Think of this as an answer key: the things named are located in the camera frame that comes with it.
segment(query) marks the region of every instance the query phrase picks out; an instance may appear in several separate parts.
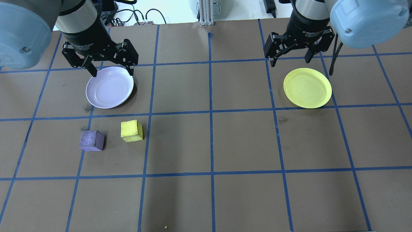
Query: foam block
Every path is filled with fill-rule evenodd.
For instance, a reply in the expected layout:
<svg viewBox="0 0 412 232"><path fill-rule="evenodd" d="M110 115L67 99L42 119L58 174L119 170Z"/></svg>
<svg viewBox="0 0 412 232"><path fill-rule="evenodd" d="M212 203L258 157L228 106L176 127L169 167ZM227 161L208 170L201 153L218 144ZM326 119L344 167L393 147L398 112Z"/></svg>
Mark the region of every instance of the foam block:
<svg viewBox="0 0 412 232"><path fill-rule="evenodd" d="M105 135L98 130L83 130L79 148L87 152L103 150Z"/></svg>
<svg viewBox="0 0 412 232"><path fill-rule="evenodd" d="M126 142L143 140L143 127L137 120L121 123L120 137Z"/></svg>

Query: yellow cube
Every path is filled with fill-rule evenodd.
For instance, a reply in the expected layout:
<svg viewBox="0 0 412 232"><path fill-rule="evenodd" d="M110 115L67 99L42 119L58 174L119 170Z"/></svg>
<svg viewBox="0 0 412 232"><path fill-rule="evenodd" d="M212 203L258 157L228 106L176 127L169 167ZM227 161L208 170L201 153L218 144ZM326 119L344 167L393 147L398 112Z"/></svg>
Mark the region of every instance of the yellow cube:
<svg viewBox="0 0 412 232"><path fill-rule="evenodd" d="M137 120L121 123L120 137L126 142L143 140L143 127Z"/></svg>

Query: cable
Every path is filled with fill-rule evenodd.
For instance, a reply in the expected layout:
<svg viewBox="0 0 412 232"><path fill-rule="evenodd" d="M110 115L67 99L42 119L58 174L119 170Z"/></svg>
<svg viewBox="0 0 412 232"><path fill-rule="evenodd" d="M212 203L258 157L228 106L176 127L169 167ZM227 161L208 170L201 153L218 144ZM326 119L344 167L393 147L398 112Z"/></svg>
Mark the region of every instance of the cable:
<svg viewBox="0 0 412 232"><path fill-rule="evenodd" d="M155 8L152 8L152 9L150 9L150 10L148 10L148 11L146 12L146 20L147 20L147 14L148 14L151 10L155 10L155 11L159 12L160 15L162 16L163 20L164 20L164 24L167 24L167 23L166 23L166 20L164 19L163 14L162 14L158 9L155 9Z"/></svg>
<svg viewBox="0 0 412 232"><path fill-rule="evenodd" d="M132 14L132 15L129 17L129 19L126 20L126 21L122 21L122 20L120 20L119 18L114 19L114 15L116 15L117 13L122 12L122 11L131 11L131 12L133 12L133 14ZM106 19L109 19L112 24L114 24L114 23L116 22L116 23L121 23L122 25L124 25L124 23L129 22L129 21L131 20L131 18L134 16L134 18L136 19L137 24L140 25L140 23L139 23L139 18L138 18L137 15L136 15L136 11L140 12L140 10L134 9L134 6L133 6L133 10L131 10L131 9L122 9L122 10L119 10L119 11L117 11L117 12L114 12L114 13L111 13L111 14L108 14L108 15L105 15L105 16L103 16L101 19L102 19L103 21L106 20Z"/></svg>
<svg viewBox="0 0 412 232"><path fill-rule="evenodd" d="M338 46L338 48L337 48L337 50L336 50L337 38L338 38L338 34L336 33L335 45L333 46L332 63L330 64L330 69L329 69L329 75L330 75L330 76L333 75L333 69L334 69L334 66L335 66L335 62L336 62L337 56L338 56L338 54L339 54L339 52L340 52L340 49L341 49L342 46L343 46L343 43L340 42L340 44L339 44L339 46Z"/></svg>

